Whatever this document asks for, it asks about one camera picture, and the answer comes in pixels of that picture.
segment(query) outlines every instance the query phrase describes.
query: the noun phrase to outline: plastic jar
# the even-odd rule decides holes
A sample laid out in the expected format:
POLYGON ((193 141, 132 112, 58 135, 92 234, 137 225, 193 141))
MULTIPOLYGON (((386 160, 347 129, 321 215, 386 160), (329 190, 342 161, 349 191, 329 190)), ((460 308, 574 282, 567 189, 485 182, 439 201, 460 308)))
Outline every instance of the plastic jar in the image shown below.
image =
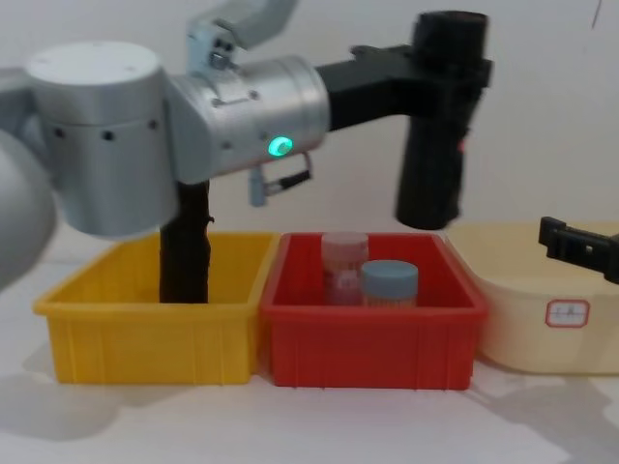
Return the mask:
POLYGON ((322 236, 325 303, 360 305, 361 268, 368 261, 368 235, 335 232, 322 236))
POLYGON ((362 267, 364 305, 414 306, 419 270, 404 261, 370 261, 362 267))

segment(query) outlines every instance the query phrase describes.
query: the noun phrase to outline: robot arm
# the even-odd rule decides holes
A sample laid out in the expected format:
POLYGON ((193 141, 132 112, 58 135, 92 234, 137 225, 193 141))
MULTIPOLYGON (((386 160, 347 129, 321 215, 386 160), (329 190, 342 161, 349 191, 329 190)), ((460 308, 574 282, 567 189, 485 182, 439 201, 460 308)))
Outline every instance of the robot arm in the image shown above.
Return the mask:
POLYGON ((0 290, 51 235, 52 188, 72 227, 126 240, 176 217, 177 182, 249 169, 261 205, 311 177, 309 152, 329 131, 390 115, 411 119, 398 220, 439 229, 454 219, 461 141, 489 82, 486 17, 422 14, 412 45, 357 47, 354 60, 320 68, 296 56, 236 65, 236 48, 275 36, 295 4, 231 1, 194 19, 186 75, 130 43, 54 47, 26 74, 0 74, 0 243, 23 242, 3 248, 0 290), (264 182, 262 164, 294 155, 306 171, 264 182))

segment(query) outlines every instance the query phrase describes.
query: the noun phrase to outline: black clip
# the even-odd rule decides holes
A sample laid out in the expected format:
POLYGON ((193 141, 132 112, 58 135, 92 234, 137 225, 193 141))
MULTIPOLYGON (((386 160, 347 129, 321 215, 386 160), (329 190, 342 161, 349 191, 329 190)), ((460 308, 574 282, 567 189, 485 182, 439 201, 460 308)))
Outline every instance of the black clip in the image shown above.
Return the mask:
POLYGON ((548 258, 603 273, 609 282, 619 283, 619 235, 607 237, 542 217, 539 243, 547 247, 548 258))

